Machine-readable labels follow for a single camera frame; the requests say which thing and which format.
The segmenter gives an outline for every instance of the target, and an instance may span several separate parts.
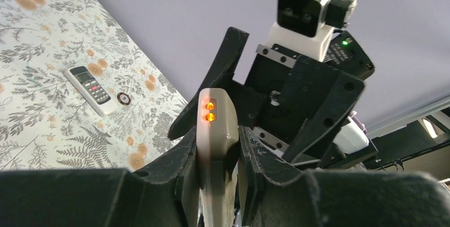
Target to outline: camera lens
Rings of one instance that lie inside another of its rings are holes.
[[[303,14],[303,16],[301,16],[301,20],[303,21],[303,23],[309,23],[311,22],[311,20],[313,20],[313,17],[309,14]]]

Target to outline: leaf pattern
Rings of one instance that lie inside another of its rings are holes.
[[[64,71],[85,65],[116,101],[99,116]],[[170,149],[186,100],[97,0],[0,0],[0,171],[137,170]]]

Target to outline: floral tablecloth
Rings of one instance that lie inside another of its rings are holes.
[[[86,65],[129,106],[102,118],[63,71]],[[0,0],[0,170],[136,170],[186,104],[97,0]]]

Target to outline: screw hole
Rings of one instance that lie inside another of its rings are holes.
[[[348,83],[346,83],[346,84],[344,85],[344,89],[345,89],[347,92],[351,92],[351,91],[354,90],[354,84],[351,83],[351,82],[348,82]]]
[[[327,128],[330,128],[333,126],[333,120],[331,118],[325,118],[324,119],[324,126]]]
[[[146,176],[148,176],[150,174],[150,173],[148,173],[146,171],[143,171],[143,170],[138,170],[138,171],[135,171],[133,173],[138,175],[140,178],[146,177]]]

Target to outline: table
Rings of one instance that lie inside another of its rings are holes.
[[[63,71],[131,104],[100,117]],[[185,99],[97,0],[0,0],[0,170],[136,170],[177,141]]]

